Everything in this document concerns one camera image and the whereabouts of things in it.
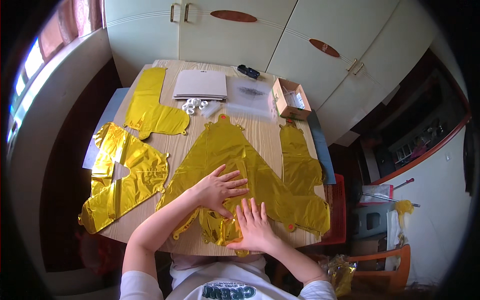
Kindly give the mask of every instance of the gold foil pieces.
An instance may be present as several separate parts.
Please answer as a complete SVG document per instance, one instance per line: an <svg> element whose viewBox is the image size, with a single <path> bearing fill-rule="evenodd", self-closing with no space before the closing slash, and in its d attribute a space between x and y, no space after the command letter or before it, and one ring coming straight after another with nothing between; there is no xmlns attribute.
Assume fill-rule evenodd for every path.
<svg viewBox="0 0 480 300"><path fill-rule="evenodd" d="M330 228L328 204L312 194L313 191L294 195L245 139L242 131L243 128L232 125L226 115L220 115L217 123L205 124L205 130L175 171L156 209L173 201L218 166L226 164L225 174L239 170L238 178L249 180L245 186L250 189L248 194L229 198L224 203L225 208L234 216L235 207L242 198L254 197L258 202L265 202L268 216L282 222L288 231L299 227L316 235L324 234ZM303 172L298 172L296 176L302 177ZM241 240L240 227L236 221L224 219L219 213L203 207L186 217L173 232L173 237L178 239L179 234L188 229L197 215L205 241L226 246L230 242Z"/></svg>
<svg viewBox="0 0 480 300"><path fill-rule="evenodd" d="M313 187L322 184L322 167L310 157L303 131L295 123L280 125L282 181L295 196L315 195Z"/></svg>
<svg viewBox="0 0 480 300"><path fill-rule="evenodd" d="M88 233L96 233L129 212L156 192L164 192L168 176L168 153L160 153L114 123L107 123L94 136L100 149L92 169L92 197L78 215ZM114 163L130 174L112 182Z"/></svg>
<svg viewBox="0 0 480 300"><path fill-rule="evenodd" d="M138 138L146 139L151 132L186 134L190 117L181 109L161 105L165 68L144 70L127 109L123 126L138 130Z"/></svg>
<svg viewBox="0 0 480 300"><path fill-rule="evenodd" d="M335 290L335 296L341 297L350 294L353 274L357 270L357 264L349 263L346 256L337 254L329 261L326 268L330 282Z"/></svg>

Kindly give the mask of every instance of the window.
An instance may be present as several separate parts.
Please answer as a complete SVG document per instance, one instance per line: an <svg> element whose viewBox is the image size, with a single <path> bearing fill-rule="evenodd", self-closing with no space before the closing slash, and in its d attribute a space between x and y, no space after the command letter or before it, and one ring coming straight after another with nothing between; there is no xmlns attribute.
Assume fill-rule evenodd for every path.
<svg viewBox="0 0 480 300"><path fill-rule="evenodd" d="M67 44L102 27L102 0L63 0L32 43L18 77L10 101L8 121L11 140L34 101L36 93L28 92L43 67Z"/></svg>
<svg viewBox="0 0 480 300"><path fill-rule="evenodd" d="M42 58L42 53L40 52L40 47L38 46L38 38L37 38L25 62L25 72L27 74L28 79L32 78L32 76L42 66L42 64L43 64L43 58Z"/></svg>

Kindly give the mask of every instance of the cabinet handle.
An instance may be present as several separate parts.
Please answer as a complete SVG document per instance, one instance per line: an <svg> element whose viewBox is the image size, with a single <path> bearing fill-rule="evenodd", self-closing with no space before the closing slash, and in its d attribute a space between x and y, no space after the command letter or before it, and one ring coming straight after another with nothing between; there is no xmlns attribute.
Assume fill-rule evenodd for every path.
<svg viewBox="0 0 480 300"><path fill-rule="evenodd" d="M363 68L363 62L361 63L359 69L355 73L353 73L353 75L357 75L357 73L360 71L361 68Z"/></svg>
<svg viewBox="0 0 480 300"><path fill-rule="evenodd" d="M170 22L173 22L173 9L175 8L175 3L170 6Z"/></svg>
<svg viewBox="0 0 480 300"><path fill-rule="evenodd" d="M183 19L184 22L188 22L188 7L190 6L190 3L187 3L185 5L185 18Z"/></svg>
<svg viewBox="0 0 480 300"><path fill-rule="evenodd" d="M357 59L355 59L355 60L353 61L352 65L350 66L350 68L347 69L347 71L350 72L350 71L352 70L353 66L356 65L356 64L357 64Z"/></svg>

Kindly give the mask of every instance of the door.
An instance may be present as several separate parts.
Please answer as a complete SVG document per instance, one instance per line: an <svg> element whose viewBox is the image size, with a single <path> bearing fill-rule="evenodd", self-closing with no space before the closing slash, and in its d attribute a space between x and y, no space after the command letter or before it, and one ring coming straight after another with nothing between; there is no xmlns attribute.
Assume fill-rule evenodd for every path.
<svg viewBox="0 0 480 300"><path fill-rule="evenodd" d="M170 20L171 6L173 22ZM124 87L146 64L177 60L180 0L105 0L108 39Z"/></svg>
<svg viewBox="0 0 480 300"><path fill-rule="evenodd" d="M317 110L327 145L335 143L363 119L385 97L387 92L367 73L367 67L356 66L351 74Z"/></svg>
<svg viewBox="0 0 480 300"><path fill-rule="evenodd" d="M267 72L301 84L318 109L383 28L398 0L299 0ZM323 53L310 39L336 50Z"/></svg>
<svg viewBox="0 0 480 300"><path fill-rule="evenodd" d="M244 64L264 72L296 2L186 0L180 23L180 59Z"/></svg>
<svg viewBox="0 0 480 300"><path fill-rule="evenodd" d="M396 88L423 56L436 33L433 19L417 0L401 0L352 72L317 110L329 145Z"/></svg>
<svg viewBox="0 0 480 300"><path fill-rule="evenodd" d="M392 17L361 58L368 74L392 91L413 69L438 33L418 0L401 0Z"/></svg>

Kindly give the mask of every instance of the person's left hand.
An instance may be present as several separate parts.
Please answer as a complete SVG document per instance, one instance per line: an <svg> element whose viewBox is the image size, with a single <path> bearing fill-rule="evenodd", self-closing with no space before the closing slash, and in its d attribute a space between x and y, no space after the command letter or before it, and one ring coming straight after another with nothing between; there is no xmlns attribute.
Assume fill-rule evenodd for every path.
<svg viewBox="0 0 480 300"><path fill-rule="evenodd" d="M224 217L233 218L233 215L223 206L223 201L229 197L236 197L248 193L248 189L236 189L247 183L247 179L228 181L240 175L240 171L219 176L225 170L225 165L219 166L210 175L207 175L197 184L190 188L190 191L197 199L198 204L219 212Z"/></svg>

